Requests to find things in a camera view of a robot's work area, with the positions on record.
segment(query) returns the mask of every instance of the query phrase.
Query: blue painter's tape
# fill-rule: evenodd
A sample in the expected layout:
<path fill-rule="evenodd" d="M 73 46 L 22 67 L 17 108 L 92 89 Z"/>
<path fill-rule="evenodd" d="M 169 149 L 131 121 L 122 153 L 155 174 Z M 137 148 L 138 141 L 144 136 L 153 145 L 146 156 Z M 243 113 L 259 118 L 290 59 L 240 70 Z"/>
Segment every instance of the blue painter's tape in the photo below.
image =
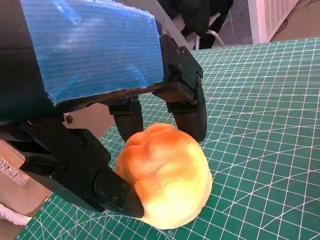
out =
<path fill-rule="evenodd" d="M 54 104 L 163 80 L 155 18 L 112 0 L 21 0 Z"/>

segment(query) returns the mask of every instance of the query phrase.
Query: screw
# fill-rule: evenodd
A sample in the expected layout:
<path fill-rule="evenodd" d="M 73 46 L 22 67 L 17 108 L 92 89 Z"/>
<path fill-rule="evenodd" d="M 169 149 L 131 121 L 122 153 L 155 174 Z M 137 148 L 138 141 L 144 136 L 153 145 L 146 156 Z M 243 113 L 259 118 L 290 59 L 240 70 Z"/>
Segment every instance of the screw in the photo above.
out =
<path fill-rule="evenodd" d="M 201 77 L 200 76 L 196 77 L 196 83 L 198 84 L 198 86 L 201 85 Z"/>
<path fill-rule="evenodd" d="M 65 121 L 68 123 L 68 124 L 71 124 L 73 121 L 74 121 L 74 118 L 71 116 L 71 115 L 67 115 L 65 117 Z"/>

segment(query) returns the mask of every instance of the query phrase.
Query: bread bun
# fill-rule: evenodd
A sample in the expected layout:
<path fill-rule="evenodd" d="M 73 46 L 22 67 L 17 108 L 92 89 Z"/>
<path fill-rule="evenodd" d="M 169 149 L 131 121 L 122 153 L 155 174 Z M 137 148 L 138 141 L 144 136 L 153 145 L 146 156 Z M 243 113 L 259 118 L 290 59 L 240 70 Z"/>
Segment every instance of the bread bun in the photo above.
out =
<path fill-rule="evenodd" d="M 134 185 L 144 207 L 140 220 L 162 230 L 191 222 L 205 206 L 213 184 L 196 140 L 164 123 L 131 136 L 115 172 Z"/>

